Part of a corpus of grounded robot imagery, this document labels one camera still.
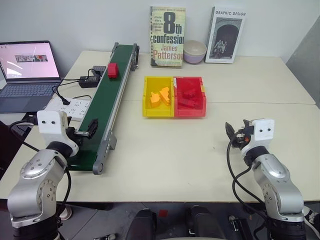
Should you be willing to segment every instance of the red plastic bin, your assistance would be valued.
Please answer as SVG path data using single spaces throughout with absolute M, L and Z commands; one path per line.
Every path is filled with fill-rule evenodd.
M 206 116 L 207 98 L 201 77 L 176 76 L 173 86 L 175 117 Z

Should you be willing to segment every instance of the yellow bin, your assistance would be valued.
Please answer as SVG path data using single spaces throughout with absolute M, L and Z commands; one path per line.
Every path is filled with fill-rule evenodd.
M 163 101 L 157 107 L 151 106 L 151 92 L 157 94 L 161 89 L 169 87 L 170 104 Z M 142 99 L 142 115 L 144 117 L 173 118 L 175 116 L 175 91 L 173 76 L 145 76 Z

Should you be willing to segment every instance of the book cover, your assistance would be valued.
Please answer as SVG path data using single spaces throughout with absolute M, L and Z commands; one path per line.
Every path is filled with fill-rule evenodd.
M 150 7 L 152 66 L 182 66 L 185 19 L 186 9 L 184 7 Z
M 246 12 L 213 7 L 207 40 L 206 63 L 233 63 L 244 27 Z

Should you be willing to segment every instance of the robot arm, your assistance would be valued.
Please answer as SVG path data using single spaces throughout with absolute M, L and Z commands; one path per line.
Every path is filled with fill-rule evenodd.
M 56 217 L 56 190 L 67 168 L 67 158 L 77 154 L 83 137 L 91 138 L 98 120 L 89 132 L 68 127 L 65 112 L 38 111 L 39 132 L 46 149 L 37 152 L 20 171 L 20 178 L 8 197 L 8 210 L 15 239 L 59 239 Z
M 304 228 L 304 200 L 290 179 L 288 168 L 267 150 L 273 138 L 275 121 L 272 119 L 244 120 L 241 136 L 232 138 L 234 129 L 226 123 L 226 132 L 234 139 L 232 146 L 240 148 L 245 163 L 254 172 L 261 187 L 271 236 L 279 239 L 306 239 Z

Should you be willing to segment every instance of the power adapter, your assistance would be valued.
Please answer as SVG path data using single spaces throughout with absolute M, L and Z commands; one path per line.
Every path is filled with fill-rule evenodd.
M 81 76 L 79 80 L 79 85 L 81 88 L 96 88 L 98 86 L 98 83 L 100 82 L 100 76 Z

